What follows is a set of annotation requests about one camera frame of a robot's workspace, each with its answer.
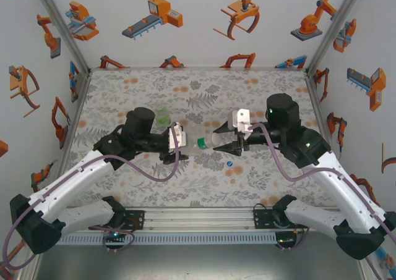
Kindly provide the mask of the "aluminium side frame rail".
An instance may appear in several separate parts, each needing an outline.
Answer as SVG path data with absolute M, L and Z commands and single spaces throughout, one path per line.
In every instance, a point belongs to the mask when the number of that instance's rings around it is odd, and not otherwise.
M 67 161 L 69 159 L 69 153 L 71 152 L 72 144 L 74 142 L 74 136 L 77 130 L 78 122 L 80 119 L 80 115 L 82 112 L 82 108 L 85 103 L 85 98 L 87 95 L 88 87 L 90 84 L 90 79 L 91 79 L 91 71 L 88 71 L 87 74 L 80 74 L 80 77 L 78 79 L 79 82 L 79 96 L 77 101 L 74 102 L 74 106 L 76 107 L 75 114 L 72 118 L 71 126 L 69 128 L 69 132 L 67 134 L 66 138 L 66 143 L 63 149 L 63 155 L 62 155 L 62 160 L 59 165 L 59 171 L 58 175 L 60 176 L 62 173 L 65 172 L 66 166 L 67 166 Z
M 342 191 L 347 187 L 345 183 L 347 173 L 332 150 L 330 132 L 325 122 L 313 78 L 306 74 L 305 79 L 321 138 L 309 141 L 310 144 L 314 144 L 312 148 L 308 148 L 309 156 L 314 157 L 314 162 L 304 167 L 303 172 L 308 177 L 312 177 L 326 192 Z

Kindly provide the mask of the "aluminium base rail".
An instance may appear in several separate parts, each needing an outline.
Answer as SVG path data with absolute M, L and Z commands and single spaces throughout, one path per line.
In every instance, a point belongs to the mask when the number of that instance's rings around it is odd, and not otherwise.
M 220 232 L 254 230 L 253 209 L 236 208 L 128 208 L 145 211 L 145 232 Z M 64 235 L 88 229 L 97 211 L 105 211 L 95 205 L 69 208 L 59 215 L 66 223 Z

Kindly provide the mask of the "clear bottle with lime label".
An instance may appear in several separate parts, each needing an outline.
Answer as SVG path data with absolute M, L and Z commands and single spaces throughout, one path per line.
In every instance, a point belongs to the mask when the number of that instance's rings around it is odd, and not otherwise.
M 168 127 L 171 124 L 170 112 L 167 107 L 155 109 L 155 122 L 158 127 Z

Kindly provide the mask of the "aluminium frame post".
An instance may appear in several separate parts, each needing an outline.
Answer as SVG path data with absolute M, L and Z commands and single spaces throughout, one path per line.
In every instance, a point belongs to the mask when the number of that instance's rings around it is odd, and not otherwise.
M 312 57 L 312 60 L 308 67 L 307 76 L 313 76 L 321 60 L 324 58 L 326 52 L 332 45 L 333 40 L 336 38 L 341 26 L 345 23 L 346 18 L 357 0 L 343 0 L 342 5 L 336 13 L 329 29 L 324 35 L 324 39 L 321 41 L 318 49 Z
M 37 272 L 40 269 L 41 255 L 35 255 L 33 260 L 22 268 L 16 277 L 16 280 L 36 280 Z
M 380 280 L 385 280 L 386 276 L 384 275 L 384 270 L 382 269 L 381 264 L 378 262 L 378 259 L 376 257 L 368 257 L 368 260 L 371 262 L 372 267 L 376 270 L 376 273 L 380 277 Z M 366 259 L 361 260 L 359 262 L 359 265 L 361 268 L 362 280 L 378 280 L 376 274 L 374 273 Z
M 74 37 L 69 31 L 65 20 L 63 19 L 56 3 L 54 0 L 40 0 L 47 13 L 49 14 L 50 19 L 53 21 L 55 27 L 58 29 L 62 40 L 65 42 L 69 51 L 72 54 L 72 57 L 75 59 L 77 66 L 79 69 L 85 74 L 85 76 L 89 76 L 90 74 L 90 66 L 87 64 L 81 50 L 78 48 L 77 43 L 75 42 Z

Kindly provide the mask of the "aluminium rear frame rail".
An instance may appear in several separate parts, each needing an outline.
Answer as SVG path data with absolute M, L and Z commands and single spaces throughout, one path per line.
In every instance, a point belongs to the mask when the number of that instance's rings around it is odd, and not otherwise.
M 94 72 L 109 72 L 109 71 L 145 71 L 145 70 L 165 70 L 165 71 L 188 71 L 188 70 L 196 70 L 196 71 L 258 71 L 258 72 L 267 72 L 267 71 L 277 71 L 277 72 L 307 72 L 305 68 L 274 68 L 274 67 L 251 67 L 251 68 L 243 68 L 243 67 L 230 67 L 230 68 L 222 68 L 222 67 L 127 67 L 127 68 L 97 68 L 93 67 L 90 69 L 92 73 Z

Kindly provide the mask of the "clear bottle dark green label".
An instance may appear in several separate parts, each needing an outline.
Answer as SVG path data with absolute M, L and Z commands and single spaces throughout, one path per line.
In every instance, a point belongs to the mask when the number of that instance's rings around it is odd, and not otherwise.
M 184 148 L 184 154 L 188 156 L 201 155 L 205 150 L 214 148 L 211 141 L 212 134 L 207 134 L 205 137 L 198 138 L 197 136 L 188 136 L 187 145 Z

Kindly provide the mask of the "floral patterned table cover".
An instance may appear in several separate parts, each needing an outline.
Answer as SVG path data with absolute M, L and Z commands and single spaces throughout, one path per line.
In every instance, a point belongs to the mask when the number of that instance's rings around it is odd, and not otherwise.
M 171 121 L 179 122 L 191 136 L 204 136 L 220 127 L 235 109 L 246 108 L 253 122 L 264 121 L 267 98 L 276 93 L 289 94 L 299 104 L 303 124 L 317 128 L 303 72 L 94 72 L 66 167 L 73 167 L 136 107 L 167 107 Z M 214 168 L 208 166 L 209 159 L 216 161 Z M 232 168 L 226 166 L 227 161 L 233 162 Z M 177 168 L 163 164 L 156 153 L 142 153 L 132 163 L 151 177 L 123 165 L 81 193 L 72 206 L 88 205 L 108 195 L 130 207 L 270 206 L 286 194 L 314 206 L 333 205 L 312 178 L 295 183 L 284 179 L 263 145 L 252 146 L 240 157 L 206 150 Z

